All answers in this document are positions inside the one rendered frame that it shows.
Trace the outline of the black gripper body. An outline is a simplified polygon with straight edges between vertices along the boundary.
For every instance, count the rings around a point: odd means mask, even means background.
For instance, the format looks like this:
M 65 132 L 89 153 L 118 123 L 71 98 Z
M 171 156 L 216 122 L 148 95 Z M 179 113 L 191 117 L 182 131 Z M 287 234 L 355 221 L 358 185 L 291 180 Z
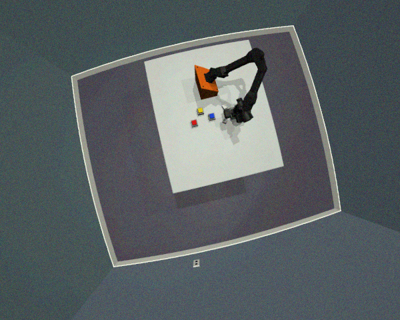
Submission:
M 231 114 L 233 116 L 236 115 L 236 114 L 240 114 L 240 112 L 238 112 L 236 110 L 236 107 L 234 107 L 234 110 L 231 110 L 231 111 L 229 109 L 226 109 L 226 110 L 223 111 L 223 113 L 224 113 L 224 116 L 225 116 L 226 119 L 230 118 Z

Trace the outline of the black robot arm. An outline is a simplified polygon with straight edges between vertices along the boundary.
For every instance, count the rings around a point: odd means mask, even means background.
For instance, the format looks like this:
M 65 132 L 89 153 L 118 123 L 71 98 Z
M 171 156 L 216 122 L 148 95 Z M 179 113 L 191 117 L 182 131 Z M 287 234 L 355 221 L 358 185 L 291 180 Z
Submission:
M 264 58 L 264 52 L 258 48 L 253 48 L 246 54 L 246 56 L 222 67 L 218 68 L 213 68 L 211 67 L 210 70 L 206 73 L 205 79 L 206 82 L 212 83 L 214 80 L 216 80 L 217 77 L 220 78 L 225 78 L 229 76 L 230 71 L 236 70 L 236 68 L 240 68 L 241 66 L 244 66 L 248 63 L 255 63 L 258 70 L 257 74 L 255 76 L 255 79 L 252 83 L 251 89 L 248 91 L 248 94 L 242 98 L 236 99 L 237 105 L 236 110 L 240 112 L 240 114 L 234 115 L 238 123 L 241 122 L 248 122 L 250 121 L 253 116 L 250 112 L 252 110 L 253 105 L 256 103 L 257 100 L 257 92 L 260 88 L 260 84 L 262 83 L 262 80 L 264 78 L 264 75 L 267 70 L 265 58 Z

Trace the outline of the blue button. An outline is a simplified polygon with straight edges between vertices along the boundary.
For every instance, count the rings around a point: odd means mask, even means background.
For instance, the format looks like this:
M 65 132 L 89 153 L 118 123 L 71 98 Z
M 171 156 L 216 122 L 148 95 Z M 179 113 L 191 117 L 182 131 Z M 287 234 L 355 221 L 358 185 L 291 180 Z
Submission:
M 215 113 L 208 114 L 209 121 L 216 120 Z

